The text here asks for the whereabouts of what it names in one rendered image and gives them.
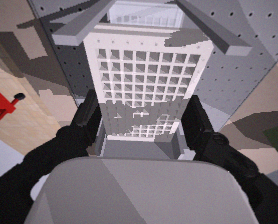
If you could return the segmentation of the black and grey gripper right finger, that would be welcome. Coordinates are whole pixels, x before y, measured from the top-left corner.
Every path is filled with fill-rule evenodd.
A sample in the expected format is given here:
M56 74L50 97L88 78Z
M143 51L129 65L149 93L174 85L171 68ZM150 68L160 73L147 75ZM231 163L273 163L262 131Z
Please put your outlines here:
M215 164L236 179L248 197L259 224L278 224L278 186L248 157L229 145L228 138L215 132L197 95L192 95L181 123L193 160ZM200 156L201 155L201 156Z

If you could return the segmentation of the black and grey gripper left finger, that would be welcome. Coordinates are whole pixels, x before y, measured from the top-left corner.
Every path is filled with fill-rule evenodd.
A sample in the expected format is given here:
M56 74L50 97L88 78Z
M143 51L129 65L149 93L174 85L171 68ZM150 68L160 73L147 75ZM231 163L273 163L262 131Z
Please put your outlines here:
M89 156L86 148L95 142L101 118L96 90L90 89L70 125L0 177L0 224L24 224L34 203L31 190L39 179L64 161Z

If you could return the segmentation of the white well plate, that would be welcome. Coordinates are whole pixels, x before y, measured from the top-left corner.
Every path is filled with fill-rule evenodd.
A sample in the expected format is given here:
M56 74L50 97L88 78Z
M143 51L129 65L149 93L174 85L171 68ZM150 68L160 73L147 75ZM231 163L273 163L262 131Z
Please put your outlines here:
M201 29L98 22L83 42L107 139L171 142L212 41Z

